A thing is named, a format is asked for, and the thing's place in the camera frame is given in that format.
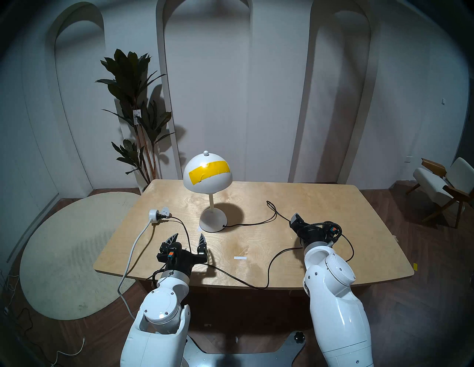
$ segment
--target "lamp stem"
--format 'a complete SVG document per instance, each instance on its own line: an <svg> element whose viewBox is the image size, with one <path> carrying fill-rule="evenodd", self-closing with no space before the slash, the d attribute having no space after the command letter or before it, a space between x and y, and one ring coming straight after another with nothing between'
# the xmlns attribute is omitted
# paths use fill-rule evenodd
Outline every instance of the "lamp stem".
<svg viewBox="0 0 474 367"><path fill-rule="evenodd" d="M214 211L214 198L212 197L212 194L209 194L209 204L210 204L210 210L211 212Z"/></svg>

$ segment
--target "rug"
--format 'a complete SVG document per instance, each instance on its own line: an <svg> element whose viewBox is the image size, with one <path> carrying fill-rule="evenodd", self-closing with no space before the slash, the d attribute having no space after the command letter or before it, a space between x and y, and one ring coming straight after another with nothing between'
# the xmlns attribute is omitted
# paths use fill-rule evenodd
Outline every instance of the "rug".
<svg viewBox="0 0 474 367"><path fill-rule="evenodd" d="M118 298L120 277L100 274L92 266L139 197L128 192L85 197L38 227L20 263L21 288L36 311L52 319L75 320ZM125 279L121 292L134 282Z"/></svg>

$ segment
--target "lamp base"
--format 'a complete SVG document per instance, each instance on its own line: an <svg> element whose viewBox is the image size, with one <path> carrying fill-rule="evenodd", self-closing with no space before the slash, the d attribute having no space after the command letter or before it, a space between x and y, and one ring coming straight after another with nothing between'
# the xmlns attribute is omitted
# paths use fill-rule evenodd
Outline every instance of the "lamp base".
<svg viewBox="0 0 474 367"><path fill-rule="evenodd" d="M219 232L224 229L224 226L227 225L226 214L217 208L206 209L201 214L199 219L199 225L201 229L205 232Z"/></svg>

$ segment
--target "wooden chair armrest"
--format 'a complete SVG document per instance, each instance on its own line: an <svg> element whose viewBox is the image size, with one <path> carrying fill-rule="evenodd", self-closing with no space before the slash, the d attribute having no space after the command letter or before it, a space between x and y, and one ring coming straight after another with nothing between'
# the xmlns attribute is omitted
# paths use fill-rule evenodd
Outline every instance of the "wooden chair armrest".
<svg viewBox="0 0 474 367"><path fill-rule="evenodd" d="M458 190L452 186L444 185L443 190L450 194L457 201L470 201L471 197L464 191Z"/></svg>
<svg viewBox="0 0 474 367"><path fill-rule="evenodd" d="M446 176L446 168L442 164L421 158L421 165L428 168L431 172L441 178Z"/></svg>

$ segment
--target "tag on plant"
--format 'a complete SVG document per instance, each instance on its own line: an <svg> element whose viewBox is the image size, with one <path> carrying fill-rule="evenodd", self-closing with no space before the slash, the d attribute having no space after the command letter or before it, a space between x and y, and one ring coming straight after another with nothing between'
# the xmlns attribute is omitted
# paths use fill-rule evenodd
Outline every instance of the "tag on plant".
<svg viewBox="0 0 474 367"><path fill-rule="evenodd" d="M141 109L134 109L133 110L133 123L135 125L138 125L139 122L138 122L138 119L137 119L137 116L141 117L142 116L142 110Z"/></svg>

